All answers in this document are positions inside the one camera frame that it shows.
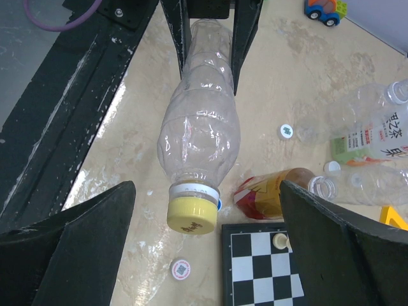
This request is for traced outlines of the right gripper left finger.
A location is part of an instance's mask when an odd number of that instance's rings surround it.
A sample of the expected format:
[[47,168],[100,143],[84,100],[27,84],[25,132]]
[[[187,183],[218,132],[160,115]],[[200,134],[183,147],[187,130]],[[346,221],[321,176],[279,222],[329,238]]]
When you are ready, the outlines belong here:
[[125,181],[1,234],[1,305],[109,305],[135,198]]

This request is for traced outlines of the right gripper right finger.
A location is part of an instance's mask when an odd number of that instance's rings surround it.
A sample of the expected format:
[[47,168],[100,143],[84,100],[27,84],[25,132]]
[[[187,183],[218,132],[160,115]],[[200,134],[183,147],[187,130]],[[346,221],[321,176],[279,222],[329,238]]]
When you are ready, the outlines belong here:
[[280,203],[309,305],[407,305],[407,231],[280,184]]

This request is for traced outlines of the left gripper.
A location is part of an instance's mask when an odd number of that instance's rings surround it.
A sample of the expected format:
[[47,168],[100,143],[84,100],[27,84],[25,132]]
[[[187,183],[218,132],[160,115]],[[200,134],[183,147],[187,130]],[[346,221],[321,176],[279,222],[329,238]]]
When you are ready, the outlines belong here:
[[160,3],[175,46],[181,78],[191,44],[189,18],[227,19],[234,9],[230,60],[236,96],[240,71],[258,31],[263,0],[160,0]]

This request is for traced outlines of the white green logo cap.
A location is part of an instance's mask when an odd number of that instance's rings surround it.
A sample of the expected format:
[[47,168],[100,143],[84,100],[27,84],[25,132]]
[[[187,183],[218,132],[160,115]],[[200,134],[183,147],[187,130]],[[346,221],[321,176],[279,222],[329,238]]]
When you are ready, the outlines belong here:
[[277,136],[281,140],[289,140],[293,137],[293,128],[289,124],[281,124],[277,128]]

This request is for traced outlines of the clear bottle yellow cap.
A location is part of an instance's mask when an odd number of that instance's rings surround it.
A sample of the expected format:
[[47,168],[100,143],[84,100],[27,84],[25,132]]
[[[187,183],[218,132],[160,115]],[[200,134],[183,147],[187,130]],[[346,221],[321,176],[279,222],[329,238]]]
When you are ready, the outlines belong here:
[[171,181],[169,202],[203,198],[217,205],[219,186],[240,149],[233,75],[232,32],[214,19],[191,27],[181,81],[161,125],[157,156]]

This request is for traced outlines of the brown tea bottle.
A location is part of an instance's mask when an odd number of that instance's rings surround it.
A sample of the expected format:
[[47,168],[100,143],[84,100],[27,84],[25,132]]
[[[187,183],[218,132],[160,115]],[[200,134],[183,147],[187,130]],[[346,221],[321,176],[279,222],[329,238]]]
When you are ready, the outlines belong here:
[[281,219],[280,184],[284,180],[324,200],[332,200],[337,195],[332,178],[317,176],[306,168],[292,168],[247,179],[234,193],[235,205],[251,219]]

